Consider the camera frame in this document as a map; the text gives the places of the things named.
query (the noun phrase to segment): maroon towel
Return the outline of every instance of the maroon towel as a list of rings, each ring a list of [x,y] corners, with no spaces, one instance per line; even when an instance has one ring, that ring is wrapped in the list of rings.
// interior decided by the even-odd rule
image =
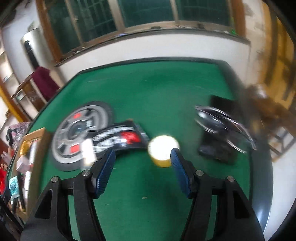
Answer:
[[[49,69],[38,67],[36,71],[31,74],[35,84],[46,101],[49,101],[59,89],[59,86],[49,76],[49,72]]]

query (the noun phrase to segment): window frame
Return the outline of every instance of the window frame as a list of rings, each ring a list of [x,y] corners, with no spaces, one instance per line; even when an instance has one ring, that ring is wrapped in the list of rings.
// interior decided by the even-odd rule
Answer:
[[[55,38],[53,29],[51,27],[50,19],[47,13],[47,7],[45,5],[44,0],[36,0],[36,6],[37,6],[37,11],[39,14],[41,26],[43,28],[43,34],[44,37],[47,41],[47,44],[49,46],[49,49],[53,55],[54,61],[56,64],[60,63],[61,61],[65,60],[66,58],[69,58],[73,55],[76,55],[80,53],[81,51],[85,49],[89,49],[90,47],[93,47],[95,45],[104,43],[106,41],[112,40],[117,38],[120,34],[132,34],[132,33],[138,33],[138,32],[146,32],[146,31],[153,31],[154,29],[178,29],[178,28],[193,28],[193,29],[205,29],[208,31],[227,31],[231,33],[233,29],[237,29],[237,24],[234,24],[236,21],[234,19],[235,14],[233,12],[235,11],[235,4],[237,2],[241,2],[242,5],[242,0],[226,0],[228,8],[229,8],[229,15],[230,15],[230,26],[224,26],[220,24],[215,24],[215,23],[208,23],[208,22],[200,22],[200,21],[186,21],[186,20],[179,20],[178,17],[178,9],[175,0],[170,0],[170,5],[172,8],[173,12],[173,21],[163,21],[163,22],[153,22],[153,23],[146,23],[146,24],[141,24],[141,25],[136,25],[136,26],[131,26],[131,27],[125,27],[124,20],[121,14],[120,6],[117,0],[107,0],[110,11],[116,26],[117,31],[105,34],[103,36],[100,36],[98,38],[92,39],[88,42],[84,42],[81,33],[79,31],[79,27],[76,23],[75,16],[73,14],[73,9],[70,4],[70,0],[64,0],[65,4],[67,6],[69,16],[71,18],[71,23],[73,25],[73,28],[76,32],[76,35],[78,37],[78,40],[80,42],[80,46],[77,48],[72,49],[72,51],[63,54],[60,46]],[[241,31],[237,31],[237,33],[245,37],[244,34],[241,35]]]

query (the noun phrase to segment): green felt tabletop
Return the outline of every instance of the green felt tabletop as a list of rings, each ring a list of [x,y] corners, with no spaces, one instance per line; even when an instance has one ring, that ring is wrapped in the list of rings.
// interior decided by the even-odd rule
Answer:
[[[209,104],[211,95],[233,99],[214,64],[160,61],[113,66],[76,76],[48,104],[30,131],[46,127],[54,132],[75,108],[90,101],[105,101],[114,110],[115,122],[132,118],[150,138],[162,134],[175,137],[184,158],[197,169],[219,178],[234,176],[248,196],[248,155],[239,154],[234,165],[198,155],[203,131],[194,121],[194,106]],[[79,172],[57,170],[47,155],[40,192],[51,177],[65,179]],[[181,192],[171,167],[157,167],[146,151],[135,150],[117,158],[105,193],[94,204],[107,240],[177,241],[191,200]],[[79,240],[73,197],[69,205],[73,238]]]

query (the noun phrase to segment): window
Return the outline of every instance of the window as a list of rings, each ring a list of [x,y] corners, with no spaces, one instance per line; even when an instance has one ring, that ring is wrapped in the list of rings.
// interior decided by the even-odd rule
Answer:
[[[170,0],[119,0],[126,27],[161,21],[173,21]]]
[[[107,0],[71,0],[84,42],[116,31]]]
[[[72,26],[71,19],[64,1],[45,1],[47,14],[54,36],[63,54],[78,47],[80,42]]]
[[[176,0],[180,20],[230,25],[227,0]]]
[[[202,22],[206,30],[231,33],[233,2],[240,2],[243,14],[242,0],[36,0],[56,62],[120,34],[154,27],[196,29]]]

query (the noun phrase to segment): red sticker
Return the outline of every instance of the red sticker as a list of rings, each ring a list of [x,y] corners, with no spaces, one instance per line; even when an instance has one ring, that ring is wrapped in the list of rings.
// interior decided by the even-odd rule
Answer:
[[[133,131],[123,131],[121,132],[121,137],[126,139],[127,144],[132,144],[133,142],[141,142],[140,137]]]
[[[74,119],[76,119],[76,118],[78,118],[78,117],[81,117],[81,113],[80,113],[80,112],[76,113],[76,114],[73,116]]]
[[[70,146],[70,152],[75,153],[79,151],[79,144],[76,144],[74,146]]]

